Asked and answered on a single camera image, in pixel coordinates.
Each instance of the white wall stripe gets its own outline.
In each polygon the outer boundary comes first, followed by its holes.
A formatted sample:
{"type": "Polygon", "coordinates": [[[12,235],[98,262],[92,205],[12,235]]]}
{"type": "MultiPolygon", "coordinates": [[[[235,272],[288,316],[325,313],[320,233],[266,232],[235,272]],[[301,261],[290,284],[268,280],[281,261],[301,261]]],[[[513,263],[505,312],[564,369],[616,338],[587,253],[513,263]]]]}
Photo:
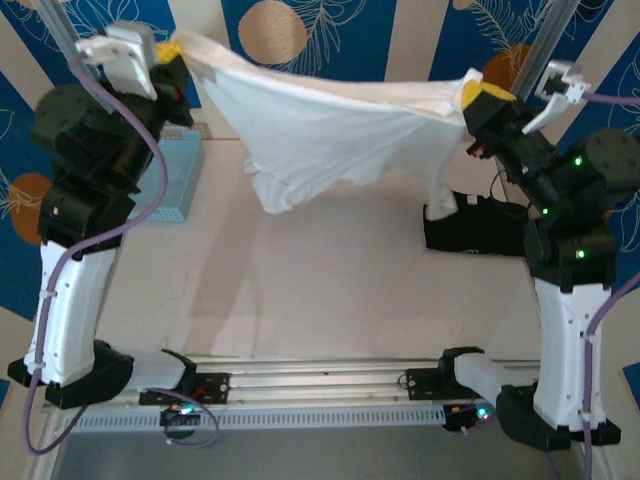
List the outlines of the white wall stripe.
{"type": "Polygon", "coordinates": [[[426,81],[449,1],[397,2],[385,80],[426,81]]]}
{"type": "MultiPolygon", "coordinates": [[[[200,3],[169,0],[169,7],[177,28],[206,35],[229,47],[229,36],[220,0],[208,0],[204,7],[200,3]]],[[[208,123],[216,139],[237,139],[238,134],[220,114],[198,81],[196,81],[196,90],[202,108],[192,110],[193,119],[196,122],[208,123]]]]}
{"type": "Polygon", "coordinates": [[[0,71],[24,101],[35,109],[40,98],[53,88],[53,84],[1,12],[0,45],[0,71]]]}
{"type": "MultiPolygon", "coordinates": [[[[640,31],[640,1],[614,0],[609,11],[578,57],[584,79],[595,90],[640,31]]],[[[571,107],[544,129],[551,143],[556,143],[578,117],[584,103],[571,107]]]]}

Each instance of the blue plastic box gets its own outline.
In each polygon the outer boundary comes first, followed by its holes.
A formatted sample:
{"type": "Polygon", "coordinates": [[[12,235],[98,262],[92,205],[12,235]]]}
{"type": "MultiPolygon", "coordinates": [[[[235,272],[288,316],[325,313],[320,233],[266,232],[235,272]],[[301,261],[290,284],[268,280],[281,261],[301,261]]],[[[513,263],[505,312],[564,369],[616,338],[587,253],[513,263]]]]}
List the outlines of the blue plastic box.
{"type": "MultiPolygon", "coordinates": [[[[182,139],[160,140],[160,149],[167,161],[169,185],[160,206],[149,220],[184,222],[189,214],[198,177],[204,162],[204,147],[200,132],[182,131],[182,139]]],[[[144,173],[138,187],[141,193],[131,195],[136,202],[131,215],[135,217],[151,203],[158,192],[159,170],[155,160],[144,173]]]]}

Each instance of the gold circle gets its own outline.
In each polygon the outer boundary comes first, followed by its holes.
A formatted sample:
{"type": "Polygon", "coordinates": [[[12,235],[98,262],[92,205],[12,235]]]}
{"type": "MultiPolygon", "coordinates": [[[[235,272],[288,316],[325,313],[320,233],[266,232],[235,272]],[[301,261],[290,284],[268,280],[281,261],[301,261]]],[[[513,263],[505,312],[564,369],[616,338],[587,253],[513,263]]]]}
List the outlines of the gold circle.
{"type": "MultiPolygon", "coordinates": [[[[58,0],[58,3],[66,3],[69,0],[58,0]]],[[[27,7],[29,10],[35,10],[36,6],[33,4],[33,0],[18,0],[18,3],[23,7],[27,7]]]]}
{"type": "Polygon", "coordinates": [[[511,90],[511,85],[529,54],[531,45],[518,44],[509,50],[494,56],[482,69],[483,80],[493,83],[504,90],[511,90]]]}
{"type": "Polygon", "coordinates": [[[277,0],[261,0],[243,15],[238,35],[244,51],[263,65],[296,58],[307,46],[307,29],[300,15],[277,0]]]}
{"type": "Polygon", "coordinates": [[[476,3],[476,0],[453,0],[451,3],[456,10],[466,10],[476,3]]]}
{"type": "Polygon", "coordinates": [[[24,173],[14,180],[9,189],[9,196],[20,200],[11,207],[11,224],[18,236],[31,245],[40,245],[40,200],[50,186],[51,182],[44,175],[24,173]]]}

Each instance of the table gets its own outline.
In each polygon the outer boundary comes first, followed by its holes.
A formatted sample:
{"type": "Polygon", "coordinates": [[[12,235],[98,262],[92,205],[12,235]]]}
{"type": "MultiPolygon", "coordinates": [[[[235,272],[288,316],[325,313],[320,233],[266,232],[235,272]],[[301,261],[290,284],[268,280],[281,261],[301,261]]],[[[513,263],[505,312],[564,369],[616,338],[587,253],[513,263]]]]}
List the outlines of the table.
{"type": "MultiPolygon", "coordinates": [[[[538,358],[523,261],[427,251],[423,178],[341,184],[271,216],[243,172],[244,146],[205,143],[187,222],[128,235],[99,338],[252,357],[438,358],[478,345],[494,358],[538,358]]],[[[495,172],[463,146],[446,180],[486,194],[495,172]]]]}

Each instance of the black object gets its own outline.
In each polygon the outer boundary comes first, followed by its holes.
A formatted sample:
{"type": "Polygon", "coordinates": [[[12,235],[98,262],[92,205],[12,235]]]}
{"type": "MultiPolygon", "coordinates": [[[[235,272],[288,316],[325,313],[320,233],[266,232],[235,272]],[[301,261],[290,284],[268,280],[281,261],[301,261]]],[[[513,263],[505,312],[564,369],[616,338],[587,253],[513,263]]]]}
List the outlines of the black object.
{"type": "MultiPolygon", "coordinates": [[[[551,452],[568,450],[572,441],[584,442],[584,432],[570,432],[567,427],[554,430],[533,410],[536,385],[528,387],[502,388],[496,401],[500,427],[512,440],[538,450],[551,452]]],[[[620,443],[621,431],[607,420],[591,430],[593,445],[616,445],[620,443]]]]}
{"type": "MultiPolygon", "coordinates": [[[[158,99],[116,95],[157,140],[167,121],[189,126],[186,100],[189,73],[177,56],[151,72],[158,99]]],[[[52,154],[53,184],[42,200],[38,233],[46,241],[71,247],[122,225],[134,202],[136,184],[151,161],[151,151],[117,112],[107,113],[80,86],[47,93],[38,103],[31,138],[52,154]]],[[[116,237],[76,255],[118,247],[116,237]]]]}
{"type": "Polygon", "coordinates": [[[195,433],[195,430],[170,430],[171,427],[200,425],[202,418],[198,413],[181,413],[167,408],[160,412],[160,426],[166,427],[165,434],[172,440],[184,440],[195,433]]]}
{"type": "Polygon", "coordinates": [[[527,209],[492,198],[453,192],[458,211],[440,220],[427,220],[423,229],[427,248],[443,252],[524,257],[527,209]]]}
{"type": "Polygon", "coordinates": [[[527,226],[525,256],[531,274],[569,293],[575,285],[615,281],[616,244],[605,213],[640,188],[640,145],[606,128],[575,143],[564,155],[540,132],[522,128],[534,111],[521,100],[486,92],[465,110],[468,149],[495,156],[542,217],[527,226]]]}
{"type": "MultiPolygon", "coordinates": [[[[192,396],[194,392],[202,392],[196,400],[204,405],[226,405],[229,395],[228,373],[195,373],[189,377],[189,387],[185,391],[179,384],[175,391],[192,396]]],[[[139,398],[140,405],[173,405],[176,397],[155,392],[143,392],[139,398]]]]}
{"type": "Polygon", "coordinates": [[[473,428],[480,422],[478,409],[475,405],[445,405],[445,424],[442,426],[448,432],[459,432],[463,428],[473,428]]]}
{"type": "Polygon", "coordinates": [[[409,400],[471,399],[473,390],[456,381],[454,359],[465,353],[484,353],[477,347],[451,348],[444,351],[437,368],[410,368],[405,374],[409,400]]]}
{"type": "MultiPolygon", "coordinates": [[[[93,352],[95,361],[91,372],[65,387],[55,383],[47,385],[45,399],[48,402],[64,410],[107,402],[124,389],[133,372],[133,358],[118,353],[101,340],[94,340],[93,352]]],[[[22,359],[9,364],[8,375],[25,387],[31,383],[22,359]]]]}

